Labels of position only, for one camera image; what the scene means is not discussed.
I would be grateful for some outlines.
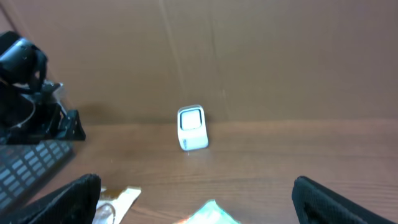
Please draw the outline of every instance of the wooden table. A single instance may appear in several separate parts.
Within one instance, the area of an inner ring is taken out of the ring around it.
[[[176,124],[87,126],[72,160],[39,198],[85,173],[103,185],[141,186],[122,223],[173,223],[216,199],[242,223],[298,223],[300,175],[398,222],[398,121],[219,123],[210,146],[185,153]]]

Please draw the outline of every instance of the cardboard wall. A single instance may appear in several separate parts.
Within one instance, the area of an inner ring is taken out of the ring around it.
[[[2,10],[0,10],[0,33],[12,30],[12,26],[8,21],[6,15]]]
[[[86,124],[398,114],[395,0],[0,1]]]

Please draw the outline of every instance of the white device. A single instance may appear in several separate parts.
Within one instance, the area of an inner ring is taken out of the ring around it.
[[[205,111],[200,105],[185,106],[177,114],[178,140],[182,150],[203,149],[209,145]]]

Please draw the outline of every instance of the black object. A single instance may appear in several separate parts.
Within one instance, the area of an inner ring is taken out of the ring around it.
[[[294,182],[292,199],[301,224],[393,223],[308,177],[299,177]]]
[[[73,156],[69,141],[0,146],[0,217],[27,203]]]
[[[101,179],[97,175],[87,174],[15,211],[0,222],[91,224],[100,192]]]
[[[78,112],[63,110],[55,97],[62,85],[46,83],[46,73],[47,58],[32,42],[0,35],[0,144],[85,140]]]

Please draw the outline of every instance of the paper wrapper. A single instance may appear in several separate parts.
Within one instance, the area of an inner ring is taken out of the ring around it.
[[[201,209],[186,220],[175,224],[239,224],[220,208],[215,200],[209,200]]]
[[[140,194],[139,187],[124,190],[101,188],[93,224],[119,224]]]

